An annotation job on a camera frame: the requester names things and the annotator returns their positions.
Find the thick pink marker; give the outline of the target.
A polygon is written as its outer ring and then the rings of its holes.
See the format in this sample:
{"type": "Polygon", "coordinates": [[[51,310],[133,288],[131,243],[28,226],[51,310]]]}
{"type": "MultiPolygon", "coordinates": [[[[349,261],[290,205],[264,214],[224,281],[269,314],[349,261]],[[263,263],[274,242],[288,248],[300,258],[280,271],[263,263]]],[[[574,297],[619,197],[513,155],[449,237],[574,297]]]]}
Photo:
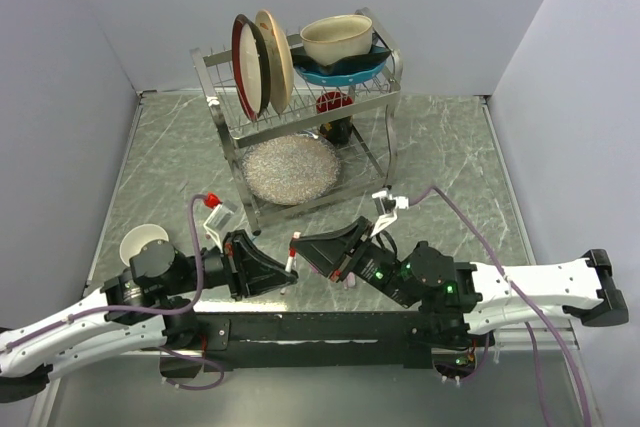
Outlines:
{"type": "Polygon", "coordinates": [[[344,279],[344,288],[352,289],[356,286],[356,276],[353,273],[349,273],[344,279]]]}

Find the white pen with red tip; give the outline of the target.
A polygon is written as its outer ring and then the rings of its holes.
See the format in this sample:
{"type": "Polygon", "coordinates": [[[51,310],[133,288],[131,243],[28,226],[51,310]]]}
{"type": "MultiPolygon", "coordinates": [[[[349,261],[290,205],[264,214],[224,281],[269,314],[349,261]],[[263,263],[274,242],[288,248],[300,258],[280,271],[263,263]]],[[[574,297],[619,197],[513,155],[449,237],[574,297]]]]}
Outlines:
{"type": "MultiPolygon", "coordinates": [[[[286,265],[285,265],[285,271],[287,273],[291,273],[292,270],[293,270],[294,265],[295,265],[295,255],[294,254],[289,254],[289,257],[287,258],[287,262],[286,262],[286,265]]],[[[280,293],[282,295],[285,295],[286,291],[287,291],[287,288],[283,287],[281,289],[280,293]]]]}

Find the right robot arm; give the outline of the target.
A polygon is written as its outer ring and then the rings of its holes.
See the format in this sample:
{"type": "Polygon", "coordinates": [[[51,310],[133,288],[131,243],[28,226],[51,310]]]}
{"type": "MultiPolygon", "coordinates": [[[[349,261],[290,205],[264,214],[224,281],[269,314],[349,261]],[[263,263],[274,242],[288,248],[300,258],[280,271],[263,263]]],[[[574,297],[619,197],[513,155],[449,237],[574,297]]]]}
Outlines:
{"type": "Polygon", "coordinates": [[[360,217],[334,232],[294,238],[290,246],[332,282],[354,275],[404,308],[418,306],[427,334],[449,345],[540,317],[575,317],[587,327],[629,320],[601,250],[566,263],[497,268],[456,261],[420,241],[399,259],[392,243],[378,243],[396,218],[360,217]]]}

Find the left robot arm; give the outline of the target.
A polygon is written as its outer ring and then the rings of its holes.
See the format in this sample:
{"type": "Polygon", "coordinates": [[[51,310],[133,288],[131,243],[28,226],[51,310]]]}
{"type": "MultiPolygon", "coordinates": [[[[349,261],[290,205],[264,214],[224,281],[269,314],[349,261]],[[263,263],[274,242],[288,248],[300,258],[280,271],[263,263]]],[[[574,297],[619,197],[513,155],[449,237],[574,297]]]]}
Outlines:
{"type": "Polygon", "coordinates": [[[293,263],[261,252],[243,231],[223,247],[187,256],[170,242],[147,242],[118,276],[34,324],[1,332],[1,400],[39,394],[80,367],[144,349],[180,350],[202,335],[201,294],[225,287],[239,301],[296,284],[293,263]]]}

